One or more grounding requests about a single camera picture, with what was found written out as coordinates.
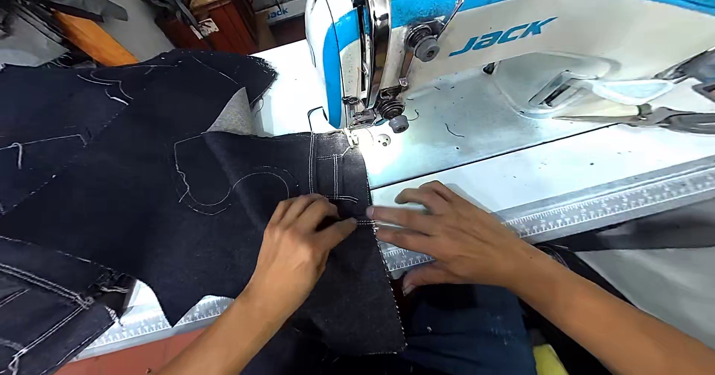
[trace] jack logo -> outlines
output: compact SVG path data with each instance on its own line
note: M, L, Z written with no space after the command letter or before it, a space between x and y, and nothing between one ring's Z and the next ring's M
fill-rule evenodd
M286 9L286 8L281 8L281 9L278 9L277 11L275 11L275 12L269 13L268 16L266 16L266 20L275 19L275 18L277 18L278 16L280 16L280 15L285 15L285 14L287 14L287 13L288 13L288 9Z
M467 41L467 44L459 51L454 51L449 54L450 57L455 55L464 54L469 50L481 50L483 48L491 47L494 44L504 44L509 41L514 41L517 39L523 39L529 34L536 36L541 34L541 29L550 22L556 20L556 17L549 18L547 20L537 20L531 24L525 23L518 26L514 26L507 31L499 31L494 33L484 34L481 37L472 37Z

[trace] forearm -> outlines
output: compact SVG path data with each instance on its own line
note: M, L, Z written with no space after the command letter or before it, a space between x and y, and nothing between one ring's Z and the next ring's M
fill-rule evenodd
M512 291L623 375L712 374L715 352L571 272L535 256Z
M288 315L246 289L213 325L159 373L237 374L273 337Z

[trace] pants leg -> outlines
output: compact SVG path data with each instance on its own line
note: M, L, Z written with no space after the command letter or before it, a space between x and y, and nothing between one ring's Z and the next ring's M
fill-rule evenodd
M404 313L400 355L447 374L536 375L518 299L505 288L423 286Z

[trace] fingernail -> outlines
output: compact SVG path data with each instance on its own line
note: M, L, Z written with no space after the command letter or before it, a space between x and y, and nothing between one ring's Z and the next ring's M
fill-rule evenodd
M406 296L412 293L414 289L415 286L413 286L412 284L403 284L403 295Z

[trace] stacked denim pieces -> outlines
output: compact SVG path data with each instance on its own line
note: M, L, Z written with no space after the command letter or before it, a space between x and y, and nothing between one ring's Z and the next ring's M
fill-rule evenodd
M40 245L47 268L71 262L50 275L0 253L0 318L39 304L26 289L65 307L33 329L29 314L0 321L0 365L40 374L71 359L111 324L93 307L118 273L152 287L171 324L205 295L237 296L286 197L319 192L360 218L367 175L342 134L203 133L237 90L253 102L274 77L257 58L185 50L126 67L0 72L0 245ZM361 220L287 326L338 353L396 352L395 302ZM73 326L84 331L60 336Z

